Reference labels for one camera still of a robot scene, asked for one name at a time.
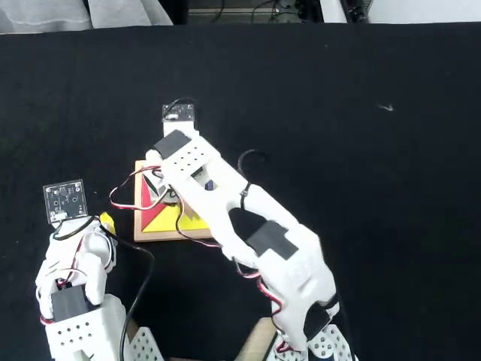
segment black cable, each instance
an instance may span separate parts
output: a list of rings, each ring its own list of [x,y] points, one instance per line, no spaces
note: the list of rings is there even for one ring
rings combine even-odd
[[[216,23],[217,20],[220,19],[220,17],[222,16],[222,13],[224,12],[224,8],[225,8],[225,0],[220,0],[220,10],[216,14],[216,16],[212,19],[212,21],[210,22],[211,24]]]
[[[252,24],[254,24],[254,16],[256,15],[257,9],[259,9],[261,6],[270,4],[271,2],[275,2],[275,1],[276,1],[276,0],[267,0],[266,2],[261,2],[259,5],[255,6],[255,7],[253,8],[252,14],[250,15],[250,22],[251,22]]]
[[[87,226],[93,222],[97,217],[96,216],[91,216],[82,226],[78,227],[74,231],[66,234],[66,235],[60,235],[57,236],[60,232],[60,229],[62,228],[63,221],[60,223],[60,225],[56,228],[56,230],[52,234],[52,238],[55,239],[56,241],[64,241],[65,239],[69,239],[70,237],[75,236],[77,233],[82,232]]]
[[[177,99],[175,99],[173,102],[169,103],[169,104],[167,105],[167,108],[166,108],[164,111],[162,111],[162,119],[165,119],[165,117],[168,116],[168,114],[172,111],[172,108],[173,108],[175,105],[179,104],[180,102],[192,102],[192,103],[194,103],[194,105],[197,104],[197,100],[195,100],[194,98],[190,98],[190,97],[188,97],[188,96],[183,96],[182,98],[177,98]],[[194,127],[197,126],[197,122],[198,122],[198,121],[197,121],[197,118],[198,118],[198,117],[195,117],[195,125],[194,125]]]
[[[243,152],[243,153],[239,156],[239,158],[237,158],[237,171],[239,172],[239,174],[240,174],[242,177],[244,177],[244,178],[246,178],[246,179],[247,179],[247,177],[246,177],[246,174],[244,173],[244,169],[243,169],[243,167],[242,167],[242,164],[243,164],[243,162],[244,162],[244,158],[245,158],[246,156],[250,155],[250,154],[256,154],[256,153],[259,154],[260,156],[262,156],[262,157],[264,158],[264,160],[267,159],[266,154],[265,154],[264,152],[261,152],[259,149],[249,149],[249,150],[246,150],[245,152]]]
[[[180,200],[180,213],[177,216],[177,219],[175,220],[175,229],[177,230],[177,233],[179,233],[183,237],[189,239],[190,241],[193,241],[195,243],[203,244],[204,246],[220,247],[220,244],[217,243],[217,242],[209,242],[209,241],[204,241],[202,239],[193,238],[193,237],[190,237],[189,235],[187,235],[185,232],[183,232],[179,227],[179,221],[180,221],[180,218],[182,217],[183,213],[184,213],[184,204],[183,204],[183,200]]]
[[[111,237],[111,238],[115,239],[117,242],[119,242],[119,244],[121,244],[122,246],[131,248],[132,250],[142,252],[148,258],[150,258],[149,269],[147,270],[144,281],[142,282],[141,286],[139,287],[139,289],[137,291],[137,295],[135,296],[135,299],[134,299],[132,305],[130,306],[129,311],[127,312],[126,320],[123,324],[122,334],[120,336],[119,358],[120,358],[120,361],[124,361],[123,349],[124,349],[124,346],[126,344],[127,327],[129,325],[130,319],[132,319],[132,315],[135,311],[135,308],[138,305],[139,300],[141,299],[142,295],[144,294],[144,291],[145,291],[145,289],[146,289],[146,287],[147,287],[147,285],[150,281],[150,278],[152,278],[153,270],[154,270],[154,267],[155,267],[155,264],[156,264],[156,258],[154,257],[152,252],[150,252],[149,250],[146,250],[145,248],[136,246],[136,245],[132,244],[131,242],[128,242],[125,239],[113,234],[111,231],[106,229],[102,224],[100,224],[100,229],[102,231],[104,231],[109,237]]]

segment cable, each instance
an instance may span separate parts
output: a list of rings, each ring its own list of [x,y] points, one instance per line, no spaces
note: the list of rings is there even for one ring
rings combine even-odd
[[[189,235],[187,235],[186,233],[184,233],[182,231],[182,229],[180,229],[179,227],[179,222],[180,222],[180,218],[182,218],[182,216],[184,215],[185,213],[185,204],[184,204],[184,201],[183,199],[179,196],[179,199],[180,199],[180,213],[179,215],[177,216],[177,219],[175,220],[175,229],[177,230],[177,233],[179,233],[180,235],[182,235],[183,237],[195,242],[195,243],[200,243],[206,247],[216,247],[216,248],[220,248],[220,244],[218,244],[217,242],[209,242],[209,241],[202,241],[201,239],[197,239],[197,238],[192,238],[190,237]]]
[[[96,231],[87,233],[86,235],[97,235],[97,236],[103,238],[105,240],[105,242],[107,243],[107,246],[108,246],[108,261],[107,261],[106,264],[104,264],[104,269],[107,269],[109,267],[109,265],[112,263],[112,259],[113,259],[112,241],[106,235],[104,235],[103,233],[96,232]]]
[[[220,17],[222,16],[222,13],[224,12],[224,8],[225,8],[225,0],[220,0],[220,10],[216,14],[216,16],[212,19],[212,21],[210,22],[211,24],[216,23],[217,20],[220,19]]]
[[[274,311],[271,315],[272,317],[272,323],[274,324],[274,327],[281,333],[281,334],[284,334],[285,332],[276,324],[276,321],[274,320],[274,316],[276,314],[278,314],[279,312],[282,311],[283,309],[283,302],[278,299],[265,285],[264,283],[262,282],[262,278],[258,278],[257,279],[257,287],[259,288],[259,290],[265,295],[267,296],[272,302],[274,302],[279,308]]]
[[[162,111],[162,120],[165,119],[166,116],[168,116],[168,114],[172,111],[172,108],[179,104],[180,102],[184,102],[184,101],[188,101],[188,102],[192,102],[194,103],[195,105],[197,104],[197,100],[195,100],[194,98],[190,98],[188,96],[184,96],[182,98],[177,98],[175,99],[173,102],[169,103],[167,105],[167,107],[165,108],[165,110]],[[197,121],[197,118],[198,117],[195,117],[195,123],[194,123],[194,128],[197,129],[197,125],[198,125],[198,121]]]
[[[234,261],[235,263],[235,267],[237,269],[237,273],[239,275],[241,275],[242,277],[244,278],[257,278],[261,275],[261,272],[257,271],[257,272],[253,272],[253,273],[244,273],[242,272],[241,270],[241,266],[239,265],[239,262],[234,258],[232,257],[232,260]]]
[[[66,234],[66,235],[60,235],[59,234],[60,228],[62,227],[63,221],[60,223],[60,225],[56,228],[56,230],[52,234],[52,238],[55,239],[56,241],[64,241],[65,239],[69,239],[70,237],[75,236],[76,234],[82,232],[87,226],[93,222],[95,219],[95,216],[91,216],[82,226],[78,227],[74,231]]]
[[[132,315],[135,311],[135,308],[137,307],[137,305],[139,303],[139,300],[141,299],[142,295],[144,294],[144,291],[145,291],[150,279],[152,278],[153,270],[155,268],[156,258],[154,257],[152,252],[150,252],[149,250],[146,250],[145,248],[136,246],[136,245],[132,244],[131,242],[128,242],[128,241],[122,239],[121,237],[118,237],[117,235],[113,234],[111,231],[106,229],[102,224],[100,225],[100,229],[102,231],[104,231],[106,235],[108,235],[109,237],[111,237],[111,238],[115,239],[117,242],[119,242],[119,244],[121,244],[122,246],[131,248],[132,250],[142,252],[150,259],[149,269],[147,270],[144,281],[142,282],[141,286],[139,287],[139,289],[137,291],[137,295],[135,296],[135,299],[134,299],[132,305],[130,306],[129,311],[127,312],[126,320],[124,321],[124,324],[123,324],[123,327],[122,327],[122,334],[120,336],[120,346],[119,346],[119,358],[120,358],[120,361],[124,361],[125,359],[124,359],[123,349],[124,349],[124,345],[126,344],[127,326],[129,325],[130,319],[132,319]]]
[[[254,24],[254,16],[256,15],[256,11],[257,9],[259,9],[260,7],[264,6],[264,5],[267,5],[267,4],[270,4],[271,2],[275,2],[276,0],[267,0],[266,2],[261,2],[259,5],[255,6],[253,8],[253,12],[252,14],[250,15],[250,22],[252,24]]]
[[[112,196],[113,194],[119,189],[119,188],[122,188],[126,185],[126,183],[130,180],[130,178],[132,178],[134,175],[138,174],[138,173],[142,173],[144,171],[150,171],[150,170],[158,170],[160,169],[160,166],[159,165],[151,165],[149,167],[143,167],[143,168],[140,168],[138,171],[133,171],[131,174],[129,174],[129,176],[123,181],[122,184],[120,184],[119,186],[113,188],[109,195],[108,195],[108,198],[110,200],[110,203],[115,207],[115,208],[119,208],[119,209],[129,209],[131,211],[148,211],[154,207],[156,207],[161,201],[162,199],[165,197],[165,194],[167,193],[168,191],[168,188],[166,187],[165,188],[165,191],[164,193],[154,202],[152,203],[151,205],[149,205],[148,207],[138,207],[137,205],[124,205],[122,203],[116,203],[112,200]]]
[[[244,177],[244,178],[246,178],[246,179],[247,179],[247,177],[246,177],[246,174],[244,173],[244,167],[243,167],[244,158],[245,158],[246,156],[250,155],[250,154],[255,154],[255,153],[257,153],[258,155],[262,156],[262,158],[264,158],[263,160],[266,160],[266,159],[267,159],[267,155],[266,155],[264,152],[260,151],[259,149],[255,149],[255,148],[246,150],[245,152],[243,152],[243,153],[239,156],[239,158],[237,158],[237,171],[239,172],[239,174],[240,174],[242,177]]]

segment red triangle piece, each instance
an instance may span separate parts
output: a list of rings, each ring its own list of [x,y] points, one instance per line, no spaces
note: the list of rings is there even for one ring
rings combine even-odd
[[[147,186],[147,182],[142,176],[142,186],[141,186],[141,204],[142,207],[148,207],[152,204],[152,200],[150,199],[149,187]],[[153,221],[155,217],[159,215],[160,212],[167,207],[166,205],[159,203],[154,208],[149,209],[148,211],[141,211],[141,229],[142,231],[149,225],[150,222]]]

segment white robotic hand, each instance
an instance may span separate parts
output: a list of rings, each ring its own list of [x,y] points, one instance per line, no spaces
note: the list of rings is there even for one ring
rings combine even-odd
[[[43,323],[71,317],[68,314],[56,317],[53,307],[53,301],[68,301],[59,294],[54,295],[67,288],[81,287],[91,306],[100,305],[104,300],[107,273],[116,265],[114,241],[102,232],[98,217],[65,220],[54,226],[56,230],[50,235],[50,246],[35,279]],[[62,306],[57,310],[62,313]]]
[[[195,132],[169,129],[147,152],[144,167],[156,168],[144,172],[151,195],[162,197],[166,188],[173,189],[182,203],[205,220],[238,271],[246,278],[258,278],[259,289],[272,301],[273,322],[283,339],[277,352],[297,351],[298,359],[305,359],[311,348],[308,342],[322,333],[340,309],[319,237],[261,187],[244,179]],[[198,181],[199,172],[213,182],[213,190]],[[266,222],[242,240],[228,215],[232,208],[259,214]],[[256,271],[244,274],[239,264]]]

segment white wall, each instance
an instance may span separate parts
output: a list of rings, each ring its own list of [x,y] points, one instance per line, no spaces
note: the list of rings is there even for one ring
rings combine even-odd
[[[481,21],[481,0],[373,0],[371,23]]]

